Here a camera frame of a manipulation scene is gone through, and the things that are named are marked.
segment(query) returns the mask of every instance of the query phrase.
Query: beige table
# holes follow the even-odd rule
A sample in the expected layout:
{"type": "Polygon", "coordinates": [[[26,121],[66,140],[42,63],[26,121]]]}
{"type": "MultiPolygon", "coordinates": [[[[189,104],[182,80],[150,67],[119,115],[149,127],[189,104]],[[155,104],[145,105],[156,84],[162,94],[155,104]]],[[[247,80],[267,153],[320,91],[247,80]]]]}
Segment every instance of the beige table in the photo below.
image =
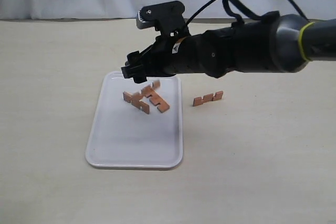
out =
{"type": "Polygon", "coordinates": [[[155,36],[133,20],[0,22],[0,223],[334,223],[336,63],[180,76],[178,168],[86,162],[103,77],[155,36]],[[224,101],[191,107],[218,90],[224,101]]]}

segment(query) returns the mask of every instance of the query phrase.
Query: plastic tray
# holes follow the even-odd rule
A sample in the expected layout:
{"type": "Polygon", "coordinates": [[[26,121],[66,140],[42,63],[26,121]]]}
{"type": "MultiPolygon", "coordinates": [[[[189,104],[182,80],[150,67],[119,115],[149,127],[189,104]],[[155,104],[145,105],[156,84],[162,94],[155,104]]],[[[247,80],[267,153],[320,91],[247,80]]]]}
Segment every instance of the plastic tray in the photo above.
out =
{"type": "Polygon", "coordinates": [[[106,75],[86,148],[86,160],[101,168],[170,169],[183,157],[181,82],[177,77],[148,78],[136,84],[120,72],[106,75]],[[171,106],[160,113],[147,98],[150,114],[123,100],[159,79],[157,93],[171,106]]]}

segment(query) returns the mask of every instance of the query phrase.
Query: black plastic mount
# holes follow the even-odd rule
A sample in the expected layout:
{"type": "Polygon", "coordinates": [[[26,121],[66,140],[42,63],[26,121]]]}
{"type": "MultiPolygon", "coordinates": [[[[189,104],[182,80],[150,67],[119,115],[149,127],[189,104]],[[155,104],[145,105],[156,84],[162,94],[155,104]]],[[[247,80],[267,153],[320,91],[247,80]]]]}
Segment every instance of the black plastic mount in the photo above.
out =
{"type": "Polygon", "coordinates": [[[182,16],[185,7],[180,1],[172,1],[143,7],[137,17],[139,29],[155,27],[162,37],[174,35],[190,35],[182,16]]]}

